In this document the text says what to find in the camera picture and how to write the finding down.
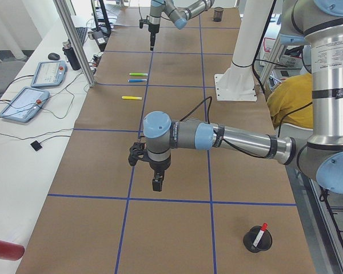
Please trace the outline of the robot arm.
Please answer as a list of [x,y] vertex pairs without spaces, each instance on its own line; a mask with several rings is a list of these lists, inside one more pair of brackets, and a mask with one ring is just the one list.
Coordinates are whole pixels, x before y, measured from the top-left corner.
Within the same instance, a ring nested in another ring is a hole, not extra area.
[[156,35],[159,33],[161,16],[164,13],[177,29],[183,29],[187,21],[208,11],[214,4],[214,0],[195,1],[188,7],[179,8],[174,1],[151,1],[149,15],[146,19],[139,20],[139,27],[148,25],[150,33],[150,50],[154,50]]
[[343,194],[343,1],[285,1],[281,40],[311,47],[311,71],[281,83],[268,97],[273,126],[310,128],[307,139],[255,134],[162,111],[143,120],[143,160],[160,191],[171,150],[225,147],[293,166],[322,188]]

